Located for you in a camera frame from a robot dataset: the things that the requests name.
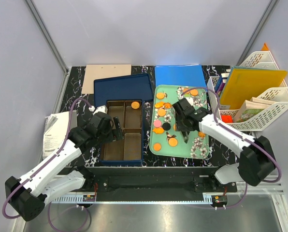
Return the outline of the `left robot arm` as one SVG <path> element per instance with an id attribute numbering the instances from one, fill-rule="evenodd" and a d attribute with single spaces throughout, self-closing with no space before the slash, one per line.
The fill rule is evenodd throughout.
<path id="1" fill-rule="evenodd" d="M 59 179 L 54 177 L 92 147 L 123 138 L 118 117 L 111 117 L 103 111 L 94 113 L 85 126 L 71 129 L 66 140 L 35 168 L 20 178 L 11 176 L 5 181 L 6 201 L 2 214 L 11 219 L 6 214 L 6 205 L 9 204 L 24 221 L 31 221 L 56 198 L 77 189 L 91 190 L 93 173 L 85 167 L 78 167 Z"/>

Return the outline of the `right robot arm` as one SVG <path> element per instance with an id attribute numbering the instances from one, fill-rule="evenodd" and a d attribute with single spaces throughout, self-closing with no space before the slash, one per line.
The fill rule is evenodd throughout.
<path id="1" fill-rule="evenodd" d="M 209 179 L 213 191 L 221 191 L 226 184 L 244 181 L 257 186 L 275 169 L 277 162 L 270 141 L 242 133 L 201 107 L 195 109 L 186 98 L 173 104 L 177 131 L 188 138 L 191 131 L 203 132 L 221 142 L 239 158 L 239 162 L 219 167 Z"/>

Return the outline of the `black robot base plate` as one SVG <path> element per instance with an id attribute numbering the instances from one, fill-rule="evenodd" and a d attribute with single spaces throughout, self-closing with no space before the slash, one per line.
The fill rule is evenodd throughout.
<path id="1" fill-rule="evenodd" d="M 236 184 L 219 184 L 216 167 L 88 167 L 89 186 L 97 185 L 97 202 L 195 203 L 203 194 L 235 193 Z"/>

